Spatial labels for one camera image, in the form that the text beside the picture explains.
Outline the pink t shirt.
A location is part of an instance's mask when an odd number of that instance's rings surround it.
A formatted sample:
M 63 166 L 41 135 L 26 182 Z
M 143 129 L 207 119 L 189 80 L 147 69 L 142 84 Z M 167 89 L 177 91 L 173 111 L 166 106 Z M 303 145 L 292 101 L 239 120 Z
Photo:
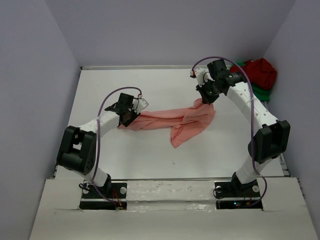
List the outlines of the pink t shirt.
M 216 111 L 212 104 L 199 98 L 187 108 L 143 111 L 128 127 L 119 129 L 151 131 L 170 129 L 170 143 L 176 149 L 189 139 L 201 134 L 213 121 Z

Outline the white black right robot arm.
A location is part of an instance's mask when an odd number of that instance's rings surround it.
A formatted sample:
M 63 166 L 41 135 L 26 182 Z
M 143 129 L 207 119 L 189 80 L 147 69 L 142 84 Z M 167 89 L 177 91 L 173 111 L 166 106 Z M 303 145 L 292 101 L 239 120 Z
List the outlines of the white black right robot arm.
M 262 170 L 287 149 L 291 126 L 286 120 L 272 115 L 254 95 L 252 84 L 245 71 L 230 72 L 228 59 L 211 56 L 206 68 L 194 64 L 190 77 L 197 80 L 196 90 L 204 104 L 214 103 L 220 95 L 231 100 L 250 123 L 248 157 L 233 173 L 231 181 L 216 184 L 213 194 L 218 200 L 244 198 L 258 187 Z

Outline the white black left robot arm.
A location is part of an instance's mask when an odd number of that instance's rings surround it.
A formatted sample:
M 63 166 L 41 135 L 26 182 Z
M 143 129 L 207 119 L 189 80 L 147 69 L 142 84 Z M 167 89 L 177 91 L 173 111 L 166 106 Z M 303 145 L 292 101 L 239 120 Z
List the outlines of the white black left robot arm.
M 134 97 L 121 93 L 112 105 L 104 108 L 102 104 L 93 120 L 66 127 L 56 164 L 83 177 L 97 196 L 106 199 L 112 189 L 112 180 L 99 168 L 102 137 L 120 126 L 128 127 L 148 105 L 141 94 Z

